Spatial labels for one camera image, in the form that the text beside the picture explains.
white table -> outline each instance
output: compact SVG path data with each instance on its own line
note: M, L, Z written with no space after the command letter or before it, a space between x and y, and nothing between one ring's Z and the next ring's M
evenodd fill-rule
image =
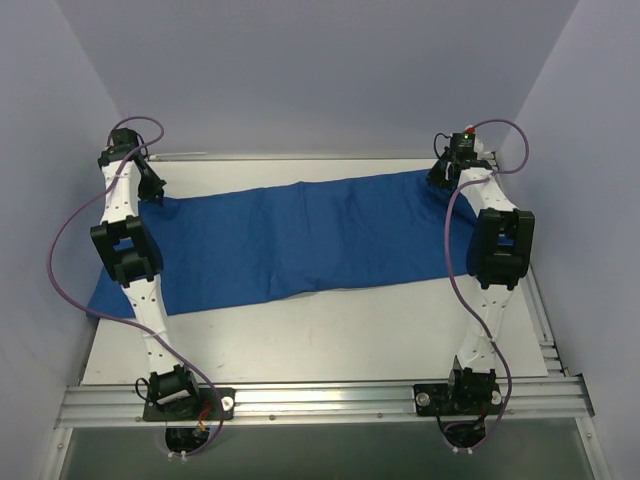
M171 197L429 168L432 160L155 162ZM459 278L470 295L475 280ZM447 279L302 294L261 305L176 315L172 344L217 383L445 379L469 316ZM498 341L515 377L546 376L520 287ZM82 383L131 384L149 373L140 332L98 326ZM498 375L504 374L498 366Z

screw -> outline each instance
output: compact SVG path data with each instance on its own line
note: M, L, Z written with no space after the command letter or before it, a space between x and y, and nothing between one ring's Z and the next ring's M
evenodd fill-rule
M428 407L431 403L431 398L424 392L420 392L416 395L416 404L420 407Z
M222 398L222 409L225 412L228 412L229 410L231 410L233 408L233 404L234 404L233 398L231 397Z
M502 403L502 395L497 390L494 390L491 393L491 404L492 405L500 405Z

fabric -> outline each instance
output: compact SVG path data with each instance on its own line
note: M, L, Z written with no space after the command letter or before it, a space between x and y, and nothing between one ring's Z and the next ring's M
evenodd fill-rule
M427 172L141 203L164 258L167 313L446 277L446 198L428 187ZM451 250L464 274L475 215L459 198ZM89 306L133 317L104 270Z

gray wall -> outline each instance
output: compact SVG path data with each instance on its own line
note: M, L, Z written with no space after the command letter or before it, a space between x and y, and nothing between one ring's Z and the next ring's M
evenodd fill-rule
M640 478L640 4L581 0L518 123L509 192L537 216L533 264L563 360L583 372L615 478ZM510 135L503 163L520 161Z
M49 286L46 248L65 215L100 188L95 160L117 117L52 0L3 2L0 64L0 476L29 479L90 334ZM92 214L70 227L56 264L82 301L99 266Z
M576 0L58 3L119 112L165 123L162 151L423 157L516 116Z

robotic arm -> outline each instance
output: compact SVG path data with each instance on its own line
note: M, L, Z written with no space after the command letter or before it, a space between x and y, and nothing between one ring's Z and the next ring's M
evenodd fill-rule
M120 128L111 133L113 145L102 152L98 164L109 187L125 156L140 146L139 135ZM124 165L115 187L107 194L100 225L91 228L91 239L107 273L118 282L129 299L136 320L151 328L166 343L166 311L160 290L162 255L158 245L137 215L131 198L131 181L139 177L138 196L162 203L166 184L137 153ZM147 406L180 416L199 411L199 388L193 373L151 335L144 334L151 372L147 384Z
M519 210L504 195L491 165L478 159L477 150L472 127L452 134L449 147L427 177L431 187L448 194L458 185L488 179L469 185L461 193L477 216L466 262L469 275L477 283L468 303L491 332L491 338L477 319L469 318L449 383L414 387L417 414L436 416L443 434L456 448L478 445L486 436L487 414L504 408L496 383L493 343L513 290L528 271L535 223L531 212ZM478 420L447 426L440 422L441 415L478 415Z

